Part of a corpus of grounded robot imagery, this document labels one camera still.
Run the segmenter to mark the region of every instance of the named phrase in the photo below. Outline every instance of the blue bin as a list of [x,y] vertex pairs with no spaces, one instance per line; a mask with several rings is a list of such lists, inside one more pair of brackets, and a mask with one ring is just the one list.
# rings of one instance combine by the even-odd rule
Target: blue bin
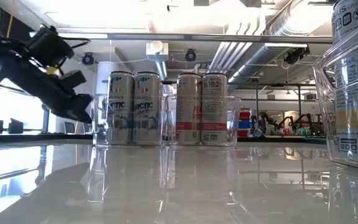
[[245,129],[245,128],[250,128],[249,121],[240,121],[239,122],[239,129]]

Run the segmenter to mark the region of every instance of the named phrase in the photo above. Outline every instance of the aluminum can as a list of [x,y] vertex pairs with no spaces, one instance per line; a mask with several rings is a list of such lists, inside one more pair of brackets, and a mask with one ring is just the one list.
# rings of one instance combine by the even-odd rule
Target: aluminum can
[[182,73],[177,80],[175,139],[177,144],[199,144],[201,141],[201,76]]
[[134,75],[112,72],[108,86],[106,142],[127,144],[132,139]]
[[227,142],[227,77],[208,73],[203,77],[201,142],[224,145]]
[[[340,0],[332,16],[334,45],[358,30],[358,0]],[[346,48],[356,42],[346,42]],[[335,130],[334,157],[358,162],[358,48],[335,62],[335,117],[330,115]]]
[[136,144],[161,142],[161,93],[160,77],[154,72],[135,75],[134,135]]

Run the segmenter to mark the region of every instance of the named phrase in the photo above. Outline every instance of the security camera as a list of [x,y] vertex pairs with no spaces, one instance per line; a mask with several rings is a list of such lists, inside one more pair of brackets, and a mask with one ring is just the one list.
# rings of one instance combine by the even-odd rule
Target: security camera
[[185,56],[186,61],[188,62],[194,62],[196,60],[196,52],[194,52],[193,49],[188,49],[186,56]]
[[94,64],[94,57],[91,52],[85,53],[84,57],[82,58],[82,63],[84,65],[93,65]]

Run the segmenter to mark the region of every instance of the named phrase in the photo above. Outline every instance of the clear plastic bin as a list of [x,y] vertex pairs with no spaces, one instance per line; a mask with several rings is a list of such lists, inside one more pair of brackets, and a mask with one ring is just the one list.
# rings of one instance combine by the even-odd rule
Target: clear plastic bin
[[[221,99],[201,100],[201,112],[195,111],[193,108],[185,108],[181,110],[182,117],[189,119],[181,120],[180,122],[177,121],[177,96],[168,95],[166,101],[169,145],[236,146],[240,98],[227,96]],[[196,113],[201,113],[201,122],[198,124],[191,122]],[[179,131],[187,131],[188,133],[180,134]],[[193,135],[199,135],[200,140],[195,141]]]
[[[152,104],[133,106],[134,109],[126,113],[125,117],[123,116],[125,112],[120,111],[123,110],[122,100],[109,104],[107,94],[94,95],[91,112],[93,144],[97,146],[161,145],[162,128],[165,122],[165,98],[162,96],[154,98]],[[156,108],[155,116],[149,116],[148,111]]]
[[332,161],[358,166],[358,29],[313,65]]

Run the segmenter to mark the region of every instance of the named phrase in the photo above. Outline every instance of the energy drink can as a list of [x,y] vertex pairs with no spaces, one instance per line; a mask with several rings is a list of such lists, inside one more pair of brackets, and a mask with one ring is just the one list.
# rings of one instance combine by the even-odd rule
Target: energy drink can
[[112,72],[109,77],[106,142],[127,144],[132,137],[134,75]]
[[227,77],[208,73],[203,77],[201,142],[224,145],[227,142]]
[[134,135],[136,144],[160,144],[162,85],[154,72],[135,75]]
[[179,75],[175,130],[177,144],[199,144],[201,141],[201,89],[200,75]]
[[[340,0],[332,17],[334,45],[358,30],[358,0]],[[346,42],[346,48],[355,42]],[[358,48],[334,63],[336,135],[335,157],[358,162]]]

